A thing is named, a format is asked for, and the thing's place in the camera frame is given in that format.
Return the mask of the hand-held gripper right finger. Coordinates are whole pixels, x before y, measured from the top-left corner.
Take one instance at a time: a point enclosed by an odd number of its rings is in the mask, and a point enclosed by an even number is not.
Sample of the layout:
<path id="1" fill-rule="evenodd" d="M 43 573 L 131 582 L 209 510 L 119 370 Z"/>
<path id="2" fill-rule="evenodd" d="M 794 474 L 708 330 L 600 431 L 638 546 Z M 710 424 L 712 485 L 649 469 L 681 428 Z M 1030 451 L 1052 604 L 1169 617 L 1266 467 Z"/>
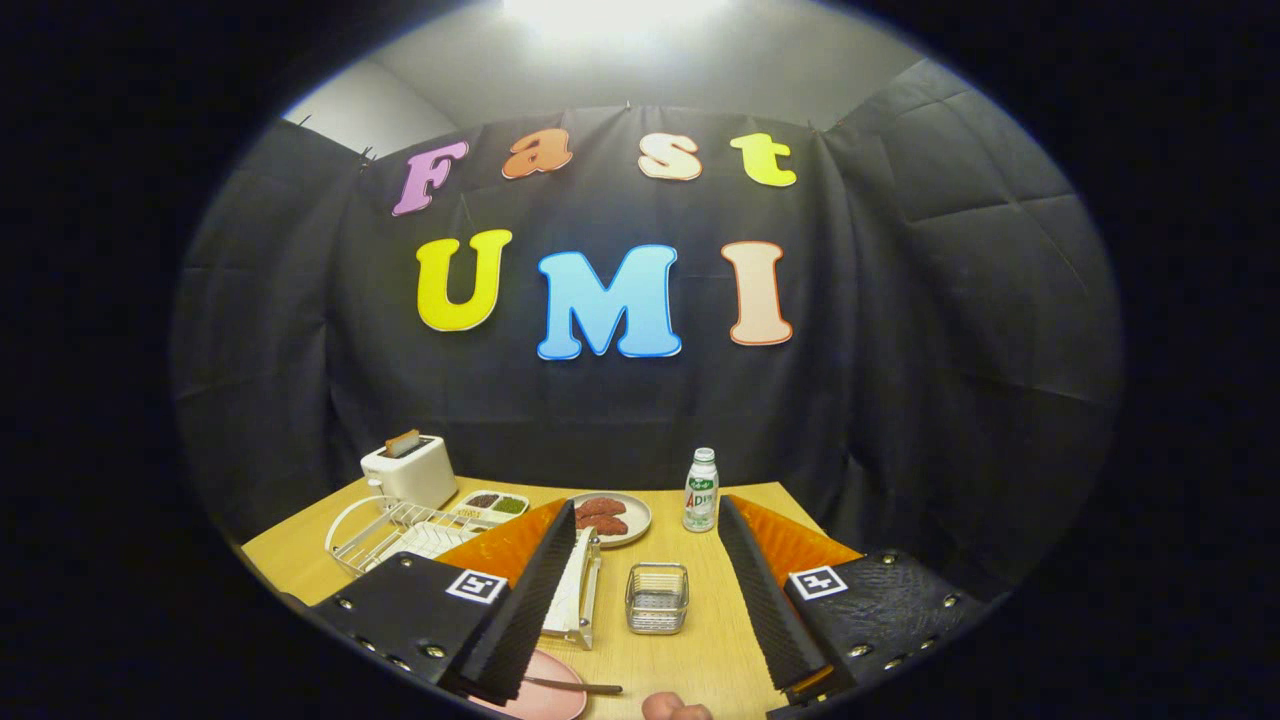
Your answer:
<path id="1" fill-rule="evenodd" d="M 791 706 L 873 691 L 991 611 L 902 550 L 851 550 L 736 495 L 721 498 L 717 530 Z"/>

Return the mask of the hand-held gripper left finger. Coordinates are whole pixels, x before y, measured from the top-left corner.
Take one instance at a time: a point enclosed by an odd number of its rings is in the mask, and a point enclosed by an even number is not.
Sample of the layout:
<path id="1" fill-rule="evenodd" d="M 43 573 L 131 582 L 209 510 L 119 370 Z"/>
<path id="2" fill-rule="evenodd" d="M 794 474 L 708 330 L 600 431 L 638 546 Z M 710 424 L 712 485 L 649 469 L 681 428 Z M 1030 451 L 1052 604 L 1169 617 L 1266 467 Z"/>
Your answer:
<path id="1" fill-rule="evenodd" d="M 416 685 L 504 705 L 518 696 L 575 539 L 573 503 L 558 498 L 434 559 L 393 553 L 310 619 Z"/>

